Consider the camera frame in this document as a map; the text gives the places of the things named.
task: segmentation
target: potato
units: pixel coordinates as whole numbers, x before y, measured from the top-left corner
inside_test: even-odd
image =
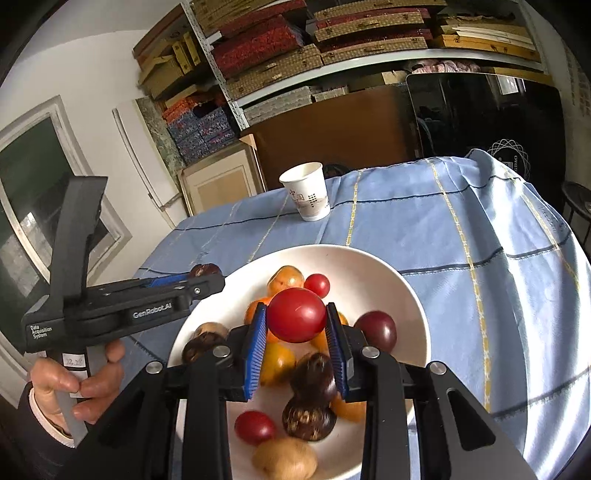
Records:
[[[318,467],[314,449],[300,439],[288,437],[261,443],[252,464],[271,480],[307,480]]]

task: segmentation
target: wooden frame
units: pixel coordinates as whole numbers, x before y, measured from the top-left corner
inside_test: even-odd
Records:
[[[266,191],[250,137],[178,172],[189,215]]]

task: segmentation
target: blue tablecloth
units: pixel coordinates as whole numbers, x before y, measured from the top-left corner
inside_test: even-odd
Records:
[[[590,425],[590,267],[568,224],[487,153],[354,171],[327,181],[330,215],[303,222],[284,190],[188,218],[140,277],[213,262],[228,275],[271,252],[349,245],[396,268],[427,314],[432,358],[492,413],[540,480]],[[125,339],[129,381],[163,361],[183,320]],[[419,478],[410,426],[413,479]]]

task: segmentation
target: red box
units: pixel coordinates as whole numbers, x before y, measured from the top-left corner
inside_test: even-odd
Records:
[[[301,34],[280,15],[249,28],[213,49],[213,58],[226,78],[303,46]]]
[[[243,15],[230,23],[220,27],[220,33],[223,38],[232,38],[239,33],[244,32],[250,27],[257,25],[265,20],[276,17],[277,15],[283,15],[293,10],[299,10],[307,8],[306,0],[291,0],[278,5],[272,5],[271,7],[262,8],[254,12],[250,12]]]

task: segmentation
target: woven box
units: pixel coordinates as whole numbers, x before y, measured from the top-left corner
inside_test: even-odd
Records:
[[[317,41],[325,41],[331,38],[348,35],[355,32],[371,30],[374,28],[393,27],[396,25],[422,25],[423,16],[416,9],[413,12],[376,15],[374,17],[353,20],[338,25],[316,30],[314,36]]]
[[[322,61],[329,65],[338,61],[376,55],[390,51],[416,50],[427,48],[427,42],[423,37],[393,38],[392,40],[381,40],[376,42],[355,45],[353,47],[339,48],[322,54]]]
[[[423,19],[431,18],[431,15],[429,15],[429,10],[426,8],[384,8],[382,10],[369,10],[367,12],[361,12],[358,14],[341,15],[339,17],[332,17],[326,20],[317,20],[316,29],[319,30],[321,28],[334,27],[335,25],[339,25],[341,23],[361,20],[362,18],[376,17],[378,15],[415,13],[417,10],[421,12]]]
[[[416,28],[412,30],[401,30],[395,32],[383,32],[376,30],[369,30],[367,32],[360,32],[358,35],[350,35],[346,38],[337,38],[334,41],[324,42],[319,45],[321,53],[332,50],[338,50],[345,47],[353,47],[354,45],[362,45],[374,41],[392,40],[393,38],[411,38],[423,37],[425,40],[432,40],[433,35],[428,28]]]
[[[232,38],[253,25],[269,20],[277,15],[283,15],[287,12],[304,8],[306,8],[306,0],[290,0],[242,15],[236,20],[222,25],[219,30],[223,38]]]
[[[338,17],[340,15],[356,14],[368,10],[379,10],[381,8],[404,8],[404,7],[446,7],[445,0],[363,0],[337,7],[326,8],[315,13],[317,20]]]
[[[226,78],[303,45],[301,34],[280,15],[249,28],[213,49],[213,58]]]
[[[193,0],[193,11],[203,33],[211,35],[228,22],[270,3],[271,0]]]
[[[319,67],[322,67],[320,51],[315,45],[306,45],[228,80],[228,90],[236,100],[280,80]]]
[[[344,86],[333,88],[332,90],[328,90],[327,92],[315,93],[314,95],[312,95],[312,97],[314,97],[315,102],[321,102],[322,100],[329,100],[331,98],[347,95],[347,93],[349,93],[349,87]]]
[[[264,102],[245,108],[244,115],[250,125],[255,125],[268,118],[289,110],[312,103],[312,93],[318,91],[316,87],[304,86],[287,93],[269,98]]]

